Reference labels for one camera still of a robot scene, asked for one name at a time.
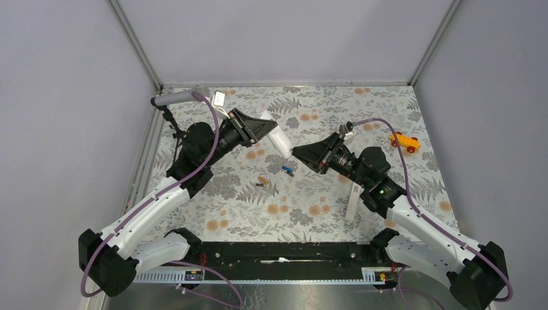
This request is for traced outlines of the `white air conditioner remote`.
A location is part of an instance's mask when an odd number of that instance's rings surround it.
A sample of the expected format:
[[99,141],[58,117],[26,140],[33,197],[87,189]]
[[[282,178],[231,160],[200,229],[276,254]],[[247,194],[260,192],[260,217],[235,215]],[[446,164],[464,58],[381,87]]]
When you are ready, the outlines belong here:
[[275,128],[267,134],[267,137],[284,159],[288,159],[292,156],[293,144],[279,125],[276,125]]

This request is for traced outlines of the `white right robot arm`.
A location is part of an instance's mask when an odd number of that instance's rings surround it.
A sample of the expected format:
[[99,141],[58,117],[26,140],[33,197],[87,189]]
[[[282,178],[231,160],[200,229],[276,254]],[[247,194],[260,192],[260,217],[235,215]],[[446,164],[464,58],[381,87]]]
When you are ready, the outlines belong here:
[[367,147],[356,156],[333,133],[316,143],[293,147],[291,153],[318,174],[331,169],[363,188],[360,199],[368,210],[419,240],[411,242],[398,232],[384,230],[378,235],[382,242],[370,249],[377,265],[395,261],[411,267],[448,288],[466,309],[486,309],[492,302],[513,297],[503,249],[451,229],[416,205],[409,189],[388,176],[391,166],[382,148]]

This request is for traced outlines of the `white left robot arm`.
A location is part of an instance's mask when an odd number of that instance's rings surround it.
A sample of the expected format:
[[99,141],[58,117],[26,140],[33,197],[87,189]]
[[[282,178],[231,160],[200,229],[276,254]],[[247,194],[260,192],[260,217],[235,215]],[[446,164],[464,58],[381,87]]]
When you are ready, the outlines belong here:
[[159,184],[128,213],[98,232],[87,229],[78,238],[81,293],[114,297],[139,274],[172,261],[193,265],[199,246],[180,231],[144,247],[143,237],[177,207],[199,193],[213,177],[211,167],[237,146],[250,147],[263,138],[291,150],[284,131],[268,112],[253,118],[234,108],[215,125],[194,123],[182,132],[175,162]]

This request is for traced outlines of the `long white rectangular remote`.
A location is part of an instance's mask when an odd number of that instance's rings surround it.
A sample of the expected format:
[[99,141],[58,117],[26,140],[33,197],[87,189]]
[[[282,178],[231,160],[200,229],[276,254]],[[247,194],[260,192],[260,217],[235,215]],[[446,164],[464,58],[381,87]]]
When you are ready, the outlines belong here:
[[358,205],[359,197],[361,193],[362,193],[361,187],[356,183],[352,183],[352,186],[350,188],[350,195],[349,195],[348,203],[346,207],[345,217],[344,217],[344,219],[347,222],[354,221],[355,214],[357,212],[357,205]]

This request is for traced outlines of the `floral patterned table mat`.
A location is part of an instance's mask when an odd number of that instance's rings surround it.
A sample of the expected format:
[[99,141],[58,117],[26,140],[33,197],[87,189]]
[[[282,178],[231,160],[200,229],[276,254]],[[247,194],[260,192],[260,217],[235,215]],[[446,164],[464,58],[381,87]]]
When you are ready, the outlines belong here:
[[[253,117],[268,111],[296,146],[322,140],[347,121],[362,121],[349,149],[360,154],[366,147],[381,147],[391,164],[389,176],[410,184],[417,205],[457,227],[411,87],[224,87],[222,92],[227,110],[238,108]],[[389,136],[396,132],[416,137],[421,148],[411,154],[391,146]],[[298,160],[284,159],[266,138],[236,147],[212,171],[207,185],[152,228],[145,241],[185,227],[205,241],[353,242],[395,227],[362,204],[354,221],[347,222],[351,182],[334,171],[319,175]],[[259,176],[269,184],[256,187],[263,184]]]

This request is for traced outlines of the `grey microphone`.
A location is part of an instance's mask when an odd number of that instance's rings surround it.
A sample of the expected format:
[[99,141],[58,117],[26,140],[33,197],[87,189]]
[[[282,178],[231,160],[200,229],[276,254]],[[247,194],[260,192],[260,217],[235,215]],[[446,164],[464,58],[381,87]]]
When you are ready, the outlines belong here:
[[205,98],[209,98],[211,96],[211,91],[209,87],[196,86],[194,88],[190,88],[180,92],[174,92],[171,94],[165,94],[165,95],[153,97],[151,98],[151,105],[154,107],[161,107],[161,106],[168,106],[168,105],[184,103],[184,102],[192,102],[192,101],[199,102],[200,99],[196,99],[193,96],[193,92],[197,92],[202,97],[205,97]]

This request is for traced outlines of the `yellow toy car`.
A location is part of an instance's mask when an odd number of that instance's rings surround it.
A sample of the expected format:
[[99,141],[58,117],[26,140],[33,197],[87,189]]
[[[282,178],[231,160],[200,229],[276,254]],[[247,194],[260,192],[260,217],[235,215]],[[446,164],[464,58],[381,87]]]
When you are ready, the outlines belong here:
[[396,132],[396,134],[391,134],[389,138],[391,146],[397,147],[399,145],[402,149],[405,149],[407,153],[413,154],[421,148],[421,144],[416,137],[410,138],[402,135],[400,132]]

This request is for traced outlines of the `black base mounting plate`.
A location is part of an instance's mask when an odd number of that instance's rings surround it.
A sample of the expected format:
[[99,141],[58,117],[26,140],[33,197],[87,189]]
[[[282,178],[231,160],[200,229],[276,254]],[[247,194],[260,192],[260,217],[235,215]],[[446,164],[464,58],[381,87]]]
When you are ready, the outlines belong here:
[[376,245],[357,242],[203,242],[182,258],[183,262],[222,269],[273,266],[331,266],[391,270],[393,263]]

